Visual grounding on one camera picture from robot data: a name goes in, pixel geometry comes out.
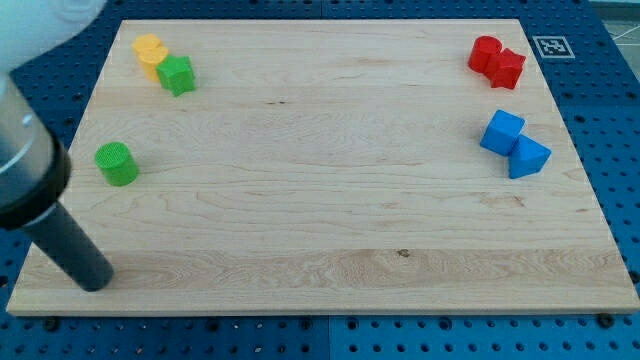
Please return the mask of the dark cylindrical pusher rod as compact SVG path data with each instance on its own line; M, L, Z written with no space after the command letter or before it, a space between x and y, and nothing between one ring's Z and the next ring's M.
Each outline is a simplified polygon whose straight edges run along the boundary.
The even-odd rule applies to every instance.
M98 291L112 280L111 263L59 202L21 230L83 290Z

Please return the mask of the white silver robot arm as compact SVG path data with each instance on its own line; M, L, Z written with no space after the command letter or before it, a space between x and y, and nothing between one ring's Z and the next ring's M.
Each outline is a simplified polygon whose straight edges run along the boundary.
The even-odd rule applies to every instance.
M1 227L25 232L89 292L110 282L112 265L60 204L71 177L71 159L10 74L79 34L105 4L105 0L1 4Z

